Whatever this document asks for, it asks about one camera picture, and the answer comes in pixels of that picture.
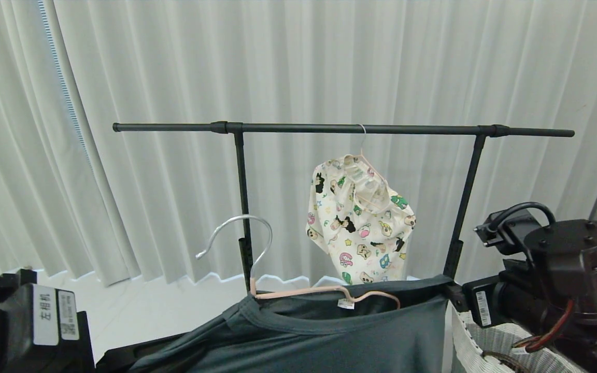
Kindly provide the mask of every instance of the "dark gray t-shirt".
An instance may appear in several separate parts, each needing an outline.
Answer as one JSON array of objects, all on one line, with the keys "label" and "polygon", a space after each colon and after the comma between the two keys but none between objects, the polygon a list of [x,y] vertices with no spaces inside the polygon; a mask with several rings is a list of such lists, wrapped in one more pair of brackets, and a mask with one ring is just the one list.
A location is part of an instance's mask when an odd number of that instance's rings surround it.
[{"label": "dark gray t-shirt", "polygon": [[445,276],[347,286],[372,296],[355,309],[337,306],[341,293],[279,299],[248,295],[220,316],[163,350],[140,359],[131,371],[440,371],[447,299]]}]

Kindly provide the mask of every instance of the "hanger hook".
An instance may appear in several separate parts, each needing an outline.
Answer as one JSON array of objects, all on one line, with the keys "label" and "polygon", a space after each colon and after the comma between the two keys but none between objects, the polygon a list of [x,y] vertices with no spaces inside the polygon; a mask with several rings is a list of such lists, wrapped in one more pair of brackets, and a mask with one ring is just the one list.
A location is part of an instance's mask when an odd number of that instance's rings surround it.
[{"label": "hanger hook", "polygon": [[268,228],[268,241],[266,242],[266,247],[264,248],[264,251],[261,252],[261,254],[259,254],[258,258],[253,263],[253,266],[250,268],[250,278],[255,278],[255,275],[254,275],[255,274],[255,266],[259,262],[259,260],[261,259],[261,257],[263,257],[264,254],[271,247],[271,242],[273,241],[273,229],[272,229],[271,225],[267,222],[267,220],[264,219],[264,218],[259,218],[259,217],[256,217],[254,215],[245,214],[245,215],[239,215],[238,217],[232,217],[232,218],[227,219],[225,222],[223,222],[222,224],[220,224],[220,226],[218,226],[213,233],[211,233],[211,238],[209,238],[209,243],[206,246],[206,250],[204,250],[203,252],[198,253],[197,255],[195,255],[195,258],[201,259],[202,257],[204,257],[204,255],[206,253],[209,252],[209,250],[211,250],[211,246],[213,246],[214,240],[216,239],[216,236],[218,235],[218,233],[220,233],[221,229],[223,229],[229,223],[235,222],[237,220],[242,220],[242,219],[253,219],[253,220],[257,220],[258,222],[262,222]]},{"label": "hanger hook", "polygon": [[367,130],[365,129],[365,125],[358,123],[358,125],[363,128],[363,141],[361,141],[361,154],[363,154],[363,144],[365,144],[365,138],[367,137]]}]

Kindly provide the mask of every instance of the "laundry basket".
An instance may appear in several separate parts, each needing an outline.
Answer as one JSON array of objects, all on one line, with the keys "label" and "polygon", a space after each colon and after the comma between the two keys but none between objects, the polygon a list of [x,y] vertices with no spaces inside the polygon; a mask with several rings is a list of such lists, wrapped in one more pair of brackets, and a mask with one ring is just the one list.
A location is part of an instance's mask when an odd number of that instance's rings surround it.
[{"label": "laundry basket", "polygon": [[[452,312],[454,373],[514,373],[514,371],[565,371],[585,373],[565,358],[549,349],[533,354],[513,355],[511,345],[526,338],[529,333],[515,324],[501,324],[492,328],[480,328],[471,317],[471,312]],[[483,357],[484,351],[499,352],[514,359],[521,370],[512,369],[493,356]]]}]

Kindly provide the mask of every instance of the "black metal rack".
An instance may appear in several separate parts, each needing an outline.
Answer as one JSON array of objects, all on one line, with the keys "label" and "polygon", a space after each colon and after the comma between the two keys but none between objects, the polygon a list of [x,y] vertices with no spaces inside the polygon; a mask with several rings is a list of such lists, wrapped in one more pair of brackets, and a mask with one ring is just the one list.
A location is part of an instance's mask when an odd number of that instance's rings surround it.
[{"label": "black metal rack", "polygon": [[[184,124],[184,123],[114,123],[115,132],[148,132],[148,131],[173,131],[173,132],[215,132],[216,134],[233,134],[236,146],[236,160],[239,173],[239,191],[241,193],[241,212],[249,214],[248,192],[246,184],[246,160],[244,157],[244,132],[276,132],[276,133],[312,133],[312,134],[362,134],[363,127],[356,124],[282,124],[282,123],[240,123],[216,121],[214,123]],[[368,134],[391,135],[473,135],[474,150],[469,170],[462,189],[460,207],[455,219],[455,226],[448,247],[448,256],[444,265],[444,272],[450,278],[455,277],[462,244],[460,232],[464,215],[466,214],[469,197],[476,179],[478,162],[488,137],[503,136],[543,136],[543,137],[573,137],[571,130],[550,130],[542,128],[512,128],[505,125],[476,125],[476,126],[443,126],[443,125],[366,125]],[[239,239],[241,262],[244,266],[246,288],[250,290],[250,270],[253,265],[252,243],[250,234],[250,221],[244,220],[244,236]]]}]

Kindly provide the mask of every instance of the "qr code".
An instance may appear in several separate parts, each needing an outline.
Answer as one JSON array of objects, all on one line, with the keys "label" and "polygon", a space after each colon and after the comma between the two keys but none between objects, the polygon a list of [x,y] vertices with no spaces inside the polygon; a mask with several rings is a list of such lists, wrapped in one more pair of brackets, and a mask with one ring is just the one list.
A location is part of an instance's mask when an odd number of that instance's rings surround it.
[{"label": "qr code", "polygon": [[75,324],[61,324],[61,334],[62,335],[75,335]]}]

